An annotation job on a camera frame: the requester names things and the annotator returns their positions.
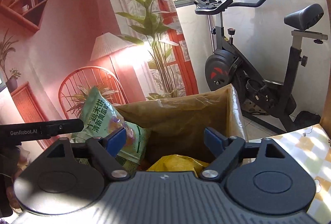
exercise bike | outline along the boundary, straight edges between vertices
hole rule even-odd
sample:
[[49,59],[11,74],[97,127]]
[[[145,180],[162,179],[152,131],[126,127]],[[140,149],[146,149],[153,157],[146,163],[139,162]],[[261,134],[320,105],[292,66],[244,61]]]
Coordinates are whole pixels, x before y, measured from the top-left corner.
[[[303,10],[297,11],[284,18],[284,23],[295,28],[292,31],[293,42],[290,48],[290,55],[284,83],[265,80],[246,57],[233,44],[235,29],[228,29],[230,38],[226,38],[223,26],[223,12],[234,6],[259,7],[266,0],[259,0],[257,3],[233,2],[233,0],[190,0],[196,4],[197,15],[218,15],[216,27],[211,33],[216,35],[216,49],[205,66],[205,75],[211,91],[215,91],[228,84],[232,84],[237,91],[241,104],[246,99],[263,109],[267,114],[279,118],[287,132],[297,129],[292,121],[291,115],[297,104],[292,96],[294,81],[297,75],[299,63],[306,66],[307,57],[301,57],[302,38],[312,38],[317,44],[327,40],[328,36],[322,33],[306,31],[314,26],[324,15],[319,4],[310,5]],[[278,134],[284,131],[254,117],[251,113],[243,111],[243,115],[263,125],[264,127]]]

chair backrest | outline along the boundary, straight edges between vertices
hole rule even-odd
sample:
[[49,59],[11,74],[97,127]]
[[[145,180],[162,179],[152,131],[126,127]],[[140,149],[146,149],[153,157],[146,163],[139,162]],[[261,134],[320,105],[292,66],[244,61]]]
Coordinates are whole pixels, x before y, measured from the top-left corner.
[[93,86],[103,86],[117,91],[111,94],[110,103],[128,103],[123,88],[115,74],[99,66],[83,67],[69,74],[59,89],[59,102],[67,119],[78,117],[78,110],[70,111],[77,104],[73,96],[82,94],[82,90],[85,91]]

tile floor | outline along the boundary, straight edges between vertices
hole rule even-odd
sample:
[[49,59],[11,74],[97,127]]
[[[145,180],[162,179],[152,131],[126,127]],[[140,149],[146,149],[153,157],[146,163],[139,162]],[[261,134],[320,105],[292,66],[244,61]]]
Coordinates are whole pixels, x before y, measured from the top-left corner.
[[[278,127],[279,129],[285,130],[278,118],[274,118],[272,116],[257,116],[257,117],[259,119],[262,119],[262,120]],[[274,132],[270,131],[269,129],[267,129],[267,128],[251,121],[248,118],[244,117],[244,121],[245,121],[246,131],[247,131],[247,135],[248,135],[249,140],[277,135],[276,133],[274,133]]]

ribbed gray surface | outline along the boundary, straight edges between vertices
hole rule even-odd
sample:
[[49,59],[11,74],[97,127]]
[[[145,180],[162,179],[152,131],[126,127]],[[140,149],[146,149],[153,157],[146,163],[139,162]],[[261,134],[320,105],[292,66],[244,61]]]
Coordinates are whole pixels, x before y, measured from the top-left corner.
[[36,223],[317,224],[303,212],[277,218],[253,215],[230,202],[218,184],[201,181],[192,172],[137,172],[131,180],[111,184],[85,210],[47,217],[26,212],[14,222]]

plant pot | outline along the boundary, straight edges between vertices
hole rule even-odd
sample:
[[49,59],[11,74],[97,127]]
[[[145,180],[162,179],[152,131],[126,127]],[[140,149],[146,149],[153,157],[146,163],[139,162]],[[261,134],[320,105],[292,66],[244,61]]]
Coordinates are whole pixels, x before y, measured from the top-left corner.
[[10,79],[8,79],[8,81],[6,82],[8,91],[10,93],[12,93],[14,90],[17,89],[17,78],[16,77],[11,77]]

